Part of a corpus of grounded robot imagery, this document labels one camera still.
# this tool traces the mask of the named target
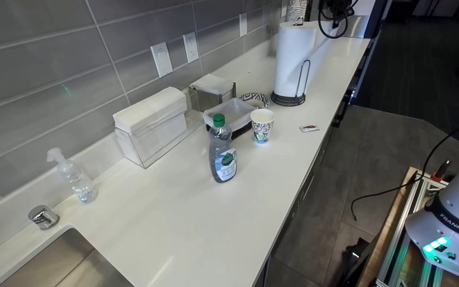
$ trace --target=plastic bottle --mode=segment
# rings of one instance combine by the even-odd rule
[[[210,127],[210,169],[215,182],[223,183],[235,175],[235,150],[229,147],[231,131],[224,127],[224,115],[213,115]]]
[[[92,185],[87,174],[78,166],[74,166],[71,161],[66,161],[59,148],[51,148],[47,151],[47,161],[57,163],[59,175],[66,183],[70,183],[70,188],[74,191],[74,194],[79,198],[82,204],[87,204],[95,199],[97,190]]]

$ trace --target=white countertop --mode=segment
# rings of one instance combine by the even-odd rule
[[[269,94],[274,59],[269,43],[213,72],[234,80],[237,92]],[[270,142],[256,147],[250,132],[232,142],[237,175],[215,183],[202,126],[148,169],[121,159],[95,183],[98,198],[81,206],[70,196],[54,210],[57,226],[30,225],[0,247],[0,277],[76,228],[133,285],[248,287],[329,127],[368,40],[329,41],[320,70],[299,107],[277,107]],[[299,132],[317,124],[317,132]]]

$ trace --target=white cup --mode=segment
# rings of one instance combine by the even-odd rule
[[[250,113],[251,132],[256,143],[266,143],[274,126],[274,112],[267,108],[256,108]]]

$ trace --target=wire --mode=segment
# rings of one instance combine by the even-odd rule
[[[336,6],[336,8],[331,8],[331,16],[326,16],[326,14],[323,13],[323,0],[318,2],[318,29],[320,29],[320,32],[321,32],[326,38],[339,38],[339,37],[342,37],[342,35],[345,33],[345,30],[347,30],[347,16],[349,16],[349,11],[352,11],[352,5],[350,5],[350,6],[341,6],[342,2],[336,2],[336,3],[339,3],[339,6],[333,5],[333,6]],[[337,35],[329,35],[329,33],[326,33],[325,29],[323,29],[323,25],[321,25],[321,16],[323,16],[325,19],[328,19],[328,21],[333,21],[333,25],[334,25],[334,24],[339,24],[339,21],[341,21],[341,22],[344,21],[344,29],[342,29],[342,32],[339,32]]]
[[[395,191],[395,190],[400,190],[400,188],[403,188],[403,186],[412,185],[412,183],[419,182],[420,179],[423,179],[427,164],[428,164],[428,161],[431,159],[433,153],[438,150],[438,147],[439,147],[441,143],[444,143],[444,142],[446,142],[449,137],[452,137],[455,132],[459,132],[459,126],[457,126],[455,129],[452,129],[449,134],[446,134],[441,140],[438,140],[438,143],[430,150],[430,153],[428,153],[428,155],[425,156],[425,159],[423,159],[422,172],[420,172],[419,177],[406,182],[406,183],[403,183],[403,185],[388,188],[388,190],[382,190],[382,191],[377,191],[377,193],[369,193],[369,194],[363,194],[363,196],[353,198],[352,202],[350,202],[350,212],[352,212],[353,220],[357,222],[357,215],[355,215],[355,212],[353,212],[353,204],[355,204],[357,201],[361,201],[361,199],[365,199],[365,198],[382,196],[382,194],[392,193],[392,191]]]

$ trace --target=tissue box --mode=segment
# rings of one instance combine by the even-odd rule
[[[188,88],[192,110],[204,112],[235,94],[235,84],[212,73],[204,75]]]
[[[122,155],[148,167],[186,137],[186,99],[165,88],[113,115],[114,134]]]

